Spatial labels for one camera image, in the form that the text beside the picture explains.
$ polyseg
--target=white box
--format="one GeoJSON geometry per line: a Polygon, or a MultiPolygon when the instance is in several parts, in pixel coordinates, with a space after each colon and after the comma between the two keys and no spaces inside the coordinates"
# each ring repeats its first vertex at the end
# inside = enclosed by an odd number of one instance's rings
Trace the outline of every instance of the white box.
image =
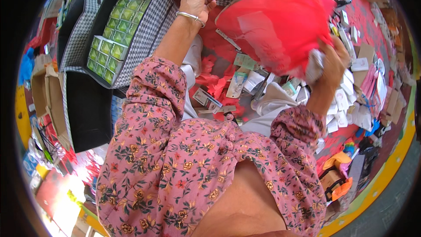
{"type": "Polygon", "coordinates": [[[335,113],[337,113],[338,112],[338,105],[335,103],[335,104],[331,104],[330,105],[330,107],[329,107],[329,110],[328,110],[328,115],[329,114],[335,114],[335,113]]]}
{"type": "Polygon", "coordinates": [[[335,118],[335,115],[334,114],[328,114],[326,116],[326,124],[329,124],[330,121],[332,121],[333,118],[335,118]]]}
{"type": "Polygon", "coordinates": [[[306,87],[302,87],[298,92],[297,103],[306,104],[310,96],[310,92],[306,87]]]}
{"type": "Polygon", "coordinates": [[[335,119],[339,128],[348,126],[348,120],[346,119],[345,111],[339,111],[337,114],[335,114],[335,119]]]}
{"type": "Polygon", "coordinates": [[[354,85],[352,84],[350,79],[348,79],[348,77],[345,76],[345,74],[342,76],[340,86],[342,89],[344,89],[347,95],[352,95],[354,93],[354,85]]]}
{"type": "Polygon", "coordinates": [[[351,65],[351,71],[368,71],[369,65],[367,58],[358,58],[351,65]]]}
{"type": "Polygon", "coordinates": [[[339,111],[346,111],[349,108],[348,98],[346,97],[345,91],[343,89],[337,89],[335,91],[335,99],[338,104],[339,111]]]}
{"type": "Polygon", "coordinates": [[[351,27],[351,40],[352,42],[354,42],[355,44],[358,43],[358,31],[355,28],[355,26],[351,27]]]}
{"type": "Polygon", "coordinates": [[[348,69],[345,69],[344,75],[354,84],[354,75],[348,69]]]}
{"type": "Polygon", "coordinates": [[[355,90],[354,90],[354,92],[351,94],[351,95],[347,95],[348,96],[348,103],[349,104],[353,104],[356,100],[357,100],[357,98],[358,98],[358,96],[357,96],[357,93],[355,92],[355,90]]]}
{"type": "Polygon", "coordinates": [[[336,121],[335,118],[332,119],[332,121],[330,121],[330,123],[328,125],[326,125],[326,131],[328,132],[328,134],[336,132],[339,130],[339,126],[338,123],[336,121]]]}
{"type": "Polygon", "coordinates": [[[341,11],[341,24],[345,27],[350,25],[350,22],[348,21],[348,14],[345,12],[345,10],[341,11]]]}

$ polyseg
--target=small carton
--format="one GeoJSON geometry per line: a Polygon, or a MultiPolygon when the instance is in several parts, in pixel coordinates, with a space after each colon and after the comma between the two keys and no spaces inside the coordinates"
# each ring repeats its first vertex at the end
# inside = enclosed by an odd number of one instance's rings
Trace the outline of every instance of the small carton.
{"type": "Polygon", "coordinates": [[[348,97],[345,94],[345,91],[343,89],[337,89],[335,91],[335,100],[338,104],[338,110],[339,111],[346,111],[348,110],[349,104],[348,104],[348,97]]]}
{"type": "Polygon", "coordinates": [[[347,95],[352,95],[354,93],[354,85],[352,84],[350,79],[348,79],[348,77],[345,76],[345,74],[342,76],[340,87],[344,89],[347,95]]]}
{"type": "Polygon", "coordinates": [[[113,43],[110,55],[119,61],[123,61],[128,52],[128,46],[119,43],[113,43]]]}

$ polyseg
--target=bracelet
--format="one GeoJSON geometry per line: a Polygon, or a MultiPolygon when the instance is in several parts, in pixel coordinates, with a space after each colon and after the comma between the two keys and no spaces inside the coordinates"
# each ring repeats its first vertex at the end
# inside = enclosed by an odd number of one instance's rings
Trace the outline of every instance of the bracelet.
{"type": "Polygon", "coordinates": [[[177,11],[177,12],[176,12],[176,16],[178,16],[178,15],[185,16],[185,17],[188,17],[188,18],[192,18],[192,19],[194,19],[195,21],[199,21],[200,23],[202,23],[202,27],[201,27],[201,28],[204,28],[204,27],[205,27],[205,25],[206,25],[203,21],[201,21],[201,20],[199,19],[199,17],[196,17],[196,16],[191,15],[191,14],[189,14],[189,13],[185,13],[185,12],[180,12],[180,11],[177,11]]]}

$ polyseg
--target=red mesh bag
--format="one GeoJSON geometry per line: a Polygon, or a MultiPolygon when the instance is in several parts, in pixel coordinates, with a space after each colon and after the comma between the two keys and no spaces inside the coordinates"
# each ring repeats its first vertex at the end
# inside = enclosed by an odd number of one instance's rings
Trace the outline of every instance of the red mesh bag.
{"type": "Polygon", "coordinates": [[[332,45],[328,19],[335,6],[334,0],[241,0],[216,26],[267,70],[304,79],[317,39],[332,45]]]}

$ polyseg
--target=packaging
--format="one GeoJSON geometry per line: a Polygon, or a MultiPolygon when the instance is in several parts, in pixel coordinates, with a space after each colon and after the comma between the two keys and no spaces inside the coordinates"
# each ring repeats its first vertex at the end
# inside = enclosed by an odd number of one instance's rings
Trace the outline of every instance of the packaging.
{"type": "Polygon", "coordinates": [[[335,119],[338,123],[338,127],[342,128],[342,127],[347,127],[348,126],[348,120],[346,118],[346,114],[345,111],[339,111],[338,113],[335,114],[335,119]]]}
{"type": "Polygon", "coordinates": [[[345,94],[345,91],[343,89],[337,89],[335,91],[335,100],[338,105],[339,111],[346,111],[348,110],[349,104],[348,104],[348,98],[345,94]]]}
{"type": "Polygon", "coordinates": [[[351,65],[352,72],[368,71],[369,68],[367,58],[365,57],[356,59],[351,65]]]}
{"type": "Polygon", "coordinates": [[[348,14],[345,12],[345,10],[341,11],[341,24],[345,27],[350,25],[350,22],[348,21],[348,14]]]}
{"type": "Polygon", "coordinates": [[[350,79],[348,79],[348,77],[345,76],[345,74],[342,76],[340,87],[344,89],[347,95],[354,94],[354,85],[352,84],[350,79]]]}
{"type": "Polygon", "coordinates": [[[50,116],[53,129],[60,144],[70,149],[70,141],[67,135],[66,122],[64,119],[62,75],[54,71],[52,65],[38,71],[32,76],[31,87],[37,117],[46,114],[50,116]]]}
{"type": "MultiPolygon", "coordinates": [[[[365,57],[367,59],[368,65],[370,66],[371,63],[373,63],[374,55],[376,54],[374,47],[361,43],[360,48],[358,48],[358,58],[365,57]]],[[[364,81],[364,78],[366,77],[368,72],[367,71],[356,71],[353,72],[354,76],[354,85],[357,87],[361,87],[362,82],[364,81]]]]}
{"type": "Polygon", "coordinates": [[[333,118],[329,124],[326,125],[326,132],[328,134],[336,132],[339,130],[338,122],[336,121],[336,118],[333,118]]]}
{"type": "Polygon", "coordinates": [[[217,113],[218,110],[222,107],[222,103],[215,100],[210,94],[202,90],[202,88],[197,89],[193,95],[193,98],[201,105],[211,110],[212,113],[217,113]]]}
{"type": "MultiPolygon", "coordinates": [[[[231,79],[231,82],[229,83],[229,87],[228,87],[228,91],[226,94],[226,97],[229,98],[238,98],[241,94],[241,91],[243,90],[243,88],[245,88],[245,83],[248,81],[248,76],[247,74],[243,73],[243,72],[238,72],[236,71],[234,73],[234,76],[231,79]]],[[[251,90],[257,85],[258,83],[256,83],[254,86],[250,85],[251,90]]]]}

